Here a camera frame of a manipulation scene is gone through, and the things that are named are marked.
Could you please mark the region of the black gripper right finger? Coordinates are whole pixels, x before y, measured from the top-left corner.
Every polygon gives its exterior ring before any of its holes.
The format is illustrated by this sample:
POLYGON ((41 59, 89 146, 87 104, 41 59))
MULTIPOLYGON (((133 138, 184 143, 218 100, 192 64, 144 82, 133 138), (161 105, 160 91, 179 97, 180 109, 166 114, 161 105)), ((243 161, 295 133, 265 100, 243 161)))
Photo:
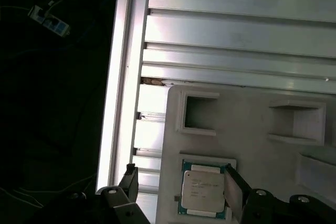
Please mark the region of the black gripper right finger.
POLYGON ((289 202, 252 189, 230 164, 225 166, 225 201, 238 223, 335 223, 335 210, 308 195, 289 202))

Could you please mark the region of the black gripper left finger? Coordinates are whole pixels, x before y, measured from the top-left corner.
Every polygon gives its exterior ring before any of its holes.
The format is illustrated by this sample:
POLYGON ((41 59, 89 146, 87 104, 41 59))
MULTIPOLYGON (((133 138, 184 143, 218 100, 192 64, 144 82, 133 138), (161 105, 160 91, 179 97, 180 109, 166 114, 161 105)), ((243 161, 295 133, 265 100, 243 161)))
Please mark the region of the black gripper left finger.
POLYGON ((52 223, 149 223, 136 203, 138 167, 128 164, 117 186, 101 188, 98 194, 73 193, 53 208, 52 223))

